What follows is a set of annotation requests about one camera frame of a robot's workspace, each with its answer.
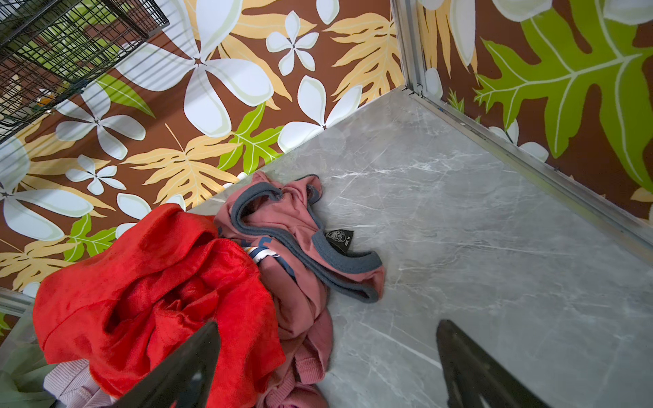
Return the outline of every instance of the black wire basket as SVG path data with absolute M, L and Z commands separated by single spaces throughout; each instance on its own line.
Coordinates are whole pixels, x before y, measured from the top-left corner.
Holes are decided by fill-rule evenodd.
M 154 0 L 0 0 L 0 143 L 166 25 Z

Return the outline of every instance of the metal strip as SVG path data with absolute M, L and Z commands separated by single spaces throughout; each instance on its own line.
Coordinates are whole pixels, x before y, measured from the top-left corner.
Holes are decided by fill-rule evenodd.
M 420 89 L 424 83 L 425 71 L 417 25 L 417 0 L 390 0 L 390 6 L 394 23 L 397 25 L 397 40 L 406 86 L 410 89 Z
M 19 292 L 0 287 L 0 312 L 12 316 L 22 316 L 34 299 Z
M 653 265 L 653 228 L 441 101 L 411 96 L 542 190 Z

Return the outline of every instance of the marble tile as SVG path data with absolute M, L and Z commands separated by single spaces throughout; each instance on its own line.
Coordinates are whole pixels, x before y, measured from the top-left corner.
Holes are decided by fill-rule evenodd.
M 376 304 L 331 294 L 330 406 L 446 407 L 440 319 L 553 407 L 650 406 L 651 268 L 405 93 L 264 170 L 320 175 L 327 229 L 353 229 L 387 267 Z

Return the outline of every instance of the red fleece cloth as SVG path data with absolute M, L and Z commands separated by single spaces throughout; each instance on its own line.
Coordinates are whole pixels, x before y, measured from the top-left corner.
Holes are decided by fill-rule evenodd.
M 210 319 L 222 348 L 207 406 L 251 407 L 285 361 L 272 297 L 238 244 L 175 204 L 154 209 L 104 253 L 47 277 L 34 306 L 48 363 L 86 358 L 116 397 Z

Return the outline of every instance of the black label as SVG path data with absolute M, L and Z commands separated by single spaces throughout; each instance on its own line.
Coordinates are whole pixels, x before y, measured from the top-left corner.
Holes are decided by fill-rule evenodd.
M 351 238 L 353 238 L 353 236 L 354 236 L 354 232 L 350 230 L 333 230 L 327 232 L 326 240 L 338 252 L 340 252 L 343 255 L 346 255 L 347 250 L 351 245 Z

